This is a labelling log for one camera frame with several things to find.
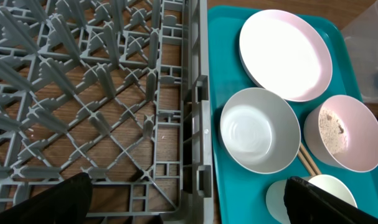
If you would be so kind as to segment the pale green cup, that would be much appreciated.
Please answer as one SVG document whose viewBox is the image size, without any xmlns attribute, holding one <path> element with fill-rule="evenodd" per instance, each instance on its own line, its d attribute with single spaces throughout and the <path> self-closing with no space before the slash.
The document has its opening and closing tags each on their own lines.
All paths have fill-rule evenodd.
<svg viewBox="0 0 378 224">
<path fill-rule="evenodd" d="M 309 183 L 327 191 L 333 196 L 357 208 L 357 203 L 348 187 L 334 176 L 320 174 L 303 177 Z M 287 209 L 284 204 L 286 180 L 271 184 L 266 194 L 266 205 L 270 215 L 280 223 L 290 223 Z"/>
</svg>

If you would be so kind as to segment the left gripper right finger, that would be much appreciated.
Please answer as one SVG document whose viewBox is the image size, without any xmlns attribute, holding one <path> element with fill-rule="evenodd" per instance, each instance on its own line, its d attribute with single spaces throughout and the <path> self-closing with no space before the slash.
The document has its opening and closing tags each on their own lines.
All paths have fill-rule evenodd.
<svg viewBox="0 0 378 224">
<path fill-rule="evenodd" d="M 378 218 L 298 176 L 286 180 L 283 201 L 292 224 L 378 224 Z"/>
</svg>

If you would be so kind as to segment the pink bowl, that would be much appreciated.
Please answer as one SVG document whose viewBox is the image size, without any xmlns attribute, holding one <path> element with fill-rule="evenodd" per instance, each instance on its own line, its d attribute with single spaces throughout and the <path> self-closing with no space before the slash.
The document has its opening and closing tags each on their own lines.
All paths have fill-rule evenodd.
<svg viewBox="0 0 378 224">
<path fill-rule="evenodd" d="M 353 172 L 378 166 L 378 122 L 359 100 L 335 95 L 307 117 L 303 135 L 308 149 L 325 164 Z"/>
</svg>

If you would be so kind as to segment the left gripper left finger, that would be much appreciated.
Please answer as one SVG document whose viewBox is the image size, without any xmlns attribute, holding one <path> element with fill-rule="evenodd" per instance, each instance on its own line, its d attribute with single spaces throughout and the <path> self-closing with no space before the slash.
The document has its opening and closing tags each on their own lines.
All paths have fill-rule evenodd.
<svg viewBox="0 0 378 224">
<path fill-rule="evenodd" d="M 93 185 L 81 172 L 0 213 L 0 224 L 83 223 L 92 201 Z"/>
</svg>

